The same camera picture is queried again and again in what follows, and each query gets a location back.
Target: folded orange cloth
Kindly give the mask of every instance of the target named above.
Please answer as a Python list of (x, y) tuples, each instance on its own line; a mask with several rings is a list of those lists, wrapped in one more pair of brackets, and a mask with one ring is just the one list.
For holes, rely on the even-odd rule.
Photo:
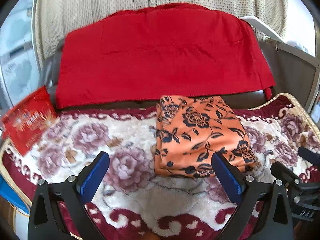
[(214, 176), (211, 157), (215, 152), (240, 171), (255, 166), (248, 135), (221, 97), (162, 96), (157, 104), (156, 174)]

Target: fluffy blanket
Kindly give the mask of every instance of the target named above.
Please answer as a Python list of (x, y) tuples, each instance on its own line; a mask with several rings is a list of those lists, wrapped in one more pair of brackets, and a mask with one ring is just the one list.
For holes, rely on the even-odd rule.
[[(215, 178), (180, 179), (154, 175), (156, 111), (148, 109), (86, 110), (62, 113), (33, 149), (21, 157), (7, 141), (1, 150), (0, 171), (29, 205), (37, 181), (64, 181), (77, 175), (100, 151), (110, 154), (110, 167), (86, 205), (109, 239), (139, 239), (152, 230), (161, 239), (213, 239), (236, 205)], [(249, 134), (257, 165), (251, 174), (272, 182), (273, 162), (284, 163), (304, 181), (320, 175), (297, 155), (299, 146), (320, 150), (320, 132), (303, 107), (289, 94), (280, 94), (251, 110), (234, 110)], [(64, 219), (73, 228), (65, 207)], [(244, 230), (249, 236), (259, 203)]]

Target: black flower pattern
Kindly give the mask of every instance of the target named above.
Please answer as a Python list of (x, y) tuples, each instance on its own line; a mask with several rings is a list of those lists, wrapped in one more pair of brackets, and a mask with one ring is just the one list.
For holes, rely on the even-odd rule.
[(213, 97), (199, 97), (195, 98), (195, 102), (205, 102), (205, 103), (213, 103), (214, 98)]
[(178, 128), (173, 129), (173, 133), (167, 131), (167, 130), (157, 130), (156, 136), (160, 137), (163, 143), (170, 143), (173, 140), (175, 140), (176, 143), (180, 143), (179, 138), (176, 136)]
[(199, 127), (199, 128), (208, 128), (210, 117), (207, 114), (200, 113), (189, 107), (186, 110), (186, 113), (182, 115), (183, 122), (187, 127)]
[(175, 104), (169, 104), (169, 105), (162, 105), (161, 108), (165, 117), (173, 118), (177, 114), (179, 106)]
[(255, 156), (247, 141), (239, 141), (237, 148), (231, 151), (235, 156), (243, 157), (245, 163), (255, 161)]
[(154, 137), (157, 137), (157, 130), (153, 125), (149, 126), (149, 132), (153, 133)]

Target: folded red fabric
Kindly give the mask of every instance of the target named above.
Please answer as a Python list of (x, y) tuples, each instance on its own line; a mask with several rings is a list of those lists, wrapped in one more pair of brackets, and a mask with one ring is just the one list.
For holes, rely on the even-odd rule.
[(274, 84), (249, 24), (179, 3), (117, 12), (71, 32), (56, 102), (65, 108), (164, 94), (224, 95)]

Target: red envelope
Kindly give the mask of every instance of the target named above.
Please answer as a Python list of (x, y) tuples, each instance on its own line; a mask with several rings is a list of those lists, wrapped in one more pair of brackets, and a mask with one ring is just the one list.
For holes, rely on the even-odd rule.
[(3, 138), (9, 136), (23, 156), (57, 118), (45, 86), (34, 91), (2, 117)]

